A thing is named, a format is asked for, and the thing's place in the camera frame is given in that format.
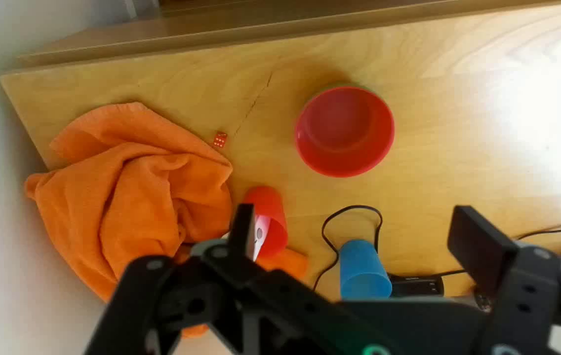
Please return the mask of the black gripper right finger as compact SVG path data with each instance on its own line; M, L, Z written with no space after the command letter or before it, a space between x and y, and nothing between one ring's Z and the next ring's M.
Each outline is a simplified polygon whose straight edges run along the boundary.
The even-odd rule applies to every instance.
M494 296L517 255L517 245L474 207L456 205L448 229L448 251L476 288Z

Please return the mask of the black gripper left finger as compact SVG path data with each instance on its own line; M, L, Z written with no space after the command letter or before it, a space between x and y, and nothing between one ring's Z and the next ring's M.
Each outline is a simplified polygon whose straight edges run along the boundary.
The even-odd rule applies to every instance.
M237 207L231 233L227 237L227 256L231 260L253 258L254 251L254 207L241 203Z

